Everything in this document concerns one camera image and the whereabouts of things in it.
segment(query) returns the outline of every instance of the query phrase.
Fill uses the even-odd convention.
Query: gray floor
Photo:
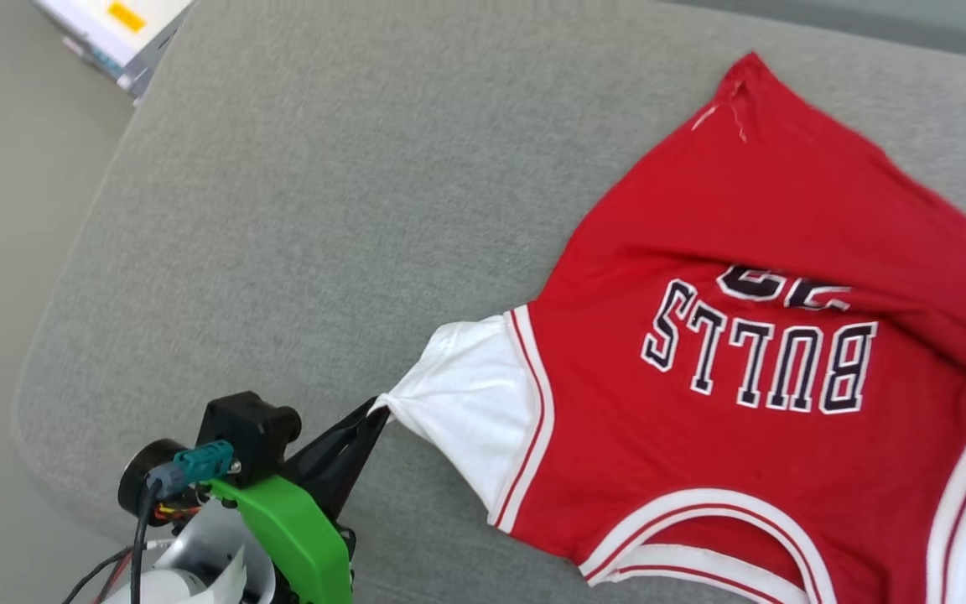
[[[8,406],[24,351],[133,111],[126,95],[80,64],[60,40],[24,0],[0,0],[3,604],[61,601],[78,578],[120,547],[51,509],[8,444]]]

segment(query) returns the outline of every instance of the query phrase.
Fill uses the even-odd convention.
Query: red wire
[[[117,584],[118,580],[122,578],[122,575],[126,573],[126,569],[129,567],[129,562],[131,559],[133,559],[132,551],[130,551],[129,554],[126,554],[126,557],[122,558],[118,562],[118,566],[115,566],[114,574],[111,575],[110,582],[107,582],[107,585],[111,586],[111,588],[114,588],[114,585]],[[92,600],[91,604],[100,604],[99,596],[96,596],[96,599]]]

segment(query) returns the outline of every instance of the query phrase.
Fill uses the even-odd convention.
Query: gray fabric surface
[[[49,496],[126,538],[122,467],[157,437],[191,442],[211,398],[294,405],[307,440],[437,325],[532,298],[580,217],[748,49],[966,210],[964,57],[659,3],[484,5],[199,5],[20,383],[17,447]],[[586,588],[487,528],[400,427],[344,520],[361,603],[740,600]]]

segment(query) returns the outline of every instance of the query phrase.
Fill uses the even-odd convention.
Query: cable
[[[95,577],[97,574],[99,574],[100,570],[105,569],[105,567],[114,565],[115,562],[118,562],[118,560],[121,560],[122,558],[126,557],[126,554],[129,554],[128,547],[124,548],[122,551],[119,551],[119,553],[112,555],[112,557],[107,558],[106,560],[103,560],[102,562],[100,562],[99,565],[95,567],[95,569],[91,570],[91,573],[88,573],[87,575],[85,575],[83,580],[80,580],[80,582],[77,582],[77,585],[73,588],[73,591],[71,591],[70,594],[65,597],[65,600],[62,601],[62,604],[70,604],[70,602],[73,601],[74,597],[77,597],[77,594],[81,593],[81,589],[84,589],[84,586],[88,585],[88,581],[91,581],[92,577]]]
[[[117,565],[114,565],[114,570],[111,570],[111,576],[106,578],[106,582],[103,584],[103,589],[99,590],[99,596],[96,596],[95,600],[91,601],[91,604],[101,604],[106,600],[107,596],[110,596],[111,589],[114,585],[117,585],[118,580],[122,578],[122,573],[126,572],[129,567],[129,561],[133,557],[133,550],[131,547],[126,548],[127,553],[121,560],[118,560]]]
[[[150,482],[141,494],[141,508],[137,515],[137,534],[133,535],[132,572],[129,576],[130,602],[141,604],[141,567],[144,546],[147,545],[144,535],[147,533],[147,523],[154,511],[154,504],[158,498],[158,490],[162,488],[162,481],[156,478]]]

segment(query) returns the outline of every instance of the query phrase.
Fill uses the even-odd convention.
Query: white stripe
[[[949,535],[952,534],[963,499],[966,498],[966,447],[959,456],[952,476],[938,504],[938,511],[931,524],[931,538],[927,542],[927,604],[942,604],[946,555]]]
[[[640,569],[626,570],[632,566],[675,566],[676,569]],[[725,580],[733,581],[732,585],[725,581],[713,581],[697,573],[683,573],[684,570],[698,570]],[[610,574],[607,581],[623,581],[629,577],[658,575],[682,578],[687,581],[703,582],[740,596],[749,597],[752,601],[781,601],[782,604],[808,604],[808,594],[804,590],[791,584],[790,581],[760,569],[759,566],[748,565],[731,555],[718,554],[717,551],[686,545],[642,545],[621,559],[621,568]],[[773,600],[763,600],[756,593],[764,593]]]
[[[730,505],[738,509],[697,508],[690,509],[687,512],[674,513],[663,520],[656,520],[660,516],[667,515],[667,513],[673,513],[678,509],[694,505]],[[597,585],[598,582],[606,581],[606,577],[614,572],[614,568],[620,563],[621,565],[624,563],[626,555],[639,547],[645,540],[651,538],[652,535],[663,531],[670,525],[681,523],[683,520],[703,516],[737,518],[744,520],[745,523],[754,524],[759,529],[773,535],[774,539],[785,546],[794,561],[800,566],[800,574],[805,587],[808,589],[810,603],[836,604],[837,597],[834,594],[833,582],[829,578],[825,561],[822,559],[815,543],[810,539],[808,533],[802,530],[800,524],[797,524],[797,521],[790,518],[781,509],[774,508],[773,505],[760,500],[760,498],[725,489],[676,491],[648,502],[648,504],[641,506],[635,512],[630,513],[627,518],[621,520],[610,531],[610,534],[602,539],[598,547],[595,547],[595,551],[579,566],[579,572],[585,576],[594,574],[587,581],[590,585]],[[759,517],[770,520],[778,528],[774,528],[769,523],[764,523]],[[617,555],[613,560],[610,560],[608,565],[603,565],[605,560],[610,558],[610,555],[614,554],[615,551]],[[812,584],[817,586],[821,600],[816,599]]]
[[[495,511],[491,512],[491,518],[488,518],[491,524],[498,523],[496,527],[507,533],[511,532],[513,525],[517,523],[517,514],[521,511],[525,493],[527,493],[528,487],[532,485],[532,479],[536,476],[536,471],[539,470],[543,456],[547,454],[549,439],[553,434],[553,393],[551,386],[549,386],[547,370],[543,367],[542,358],[539,356],[539,348],[536,347],[536,334],[532,329],[532,317],[529,316],[526,306],[517,307],[511,313],[517,317],[517,328],[520,329],[520,336],[517,336],[515,330],[512,332],[513,339],[517,342],[515,348],[521,348],[520,341],[524,343],[523,360],[525,368],[529,372],[534,370],[534,376],[539,381],[539,388],[532,388],[532,392],[533,397],[539,398],[541,390],[542,400],[538,401],[535,409],[542,410],[542,413],[539,414],[542,417],[542,422],[539,425],[539,437],[531,450],[527,450],[527,447],[532,443],[536,431],[532,430],[525,437],[524,454],[521,455],[521,458],[524,458],[524,455],[527,456],[524,462],[524,471],[521,473],[521,467],[517,466],[517,469],[510,476],[510,484],[501,490],[502,497],[498,501],[505,502],[506,498],[509,498],[509,503],[496,506]],[[512,317],[506,318],[506,321],[510,329],[513,330]],[[517,473],[520,473],[520,479],[517,479]]]

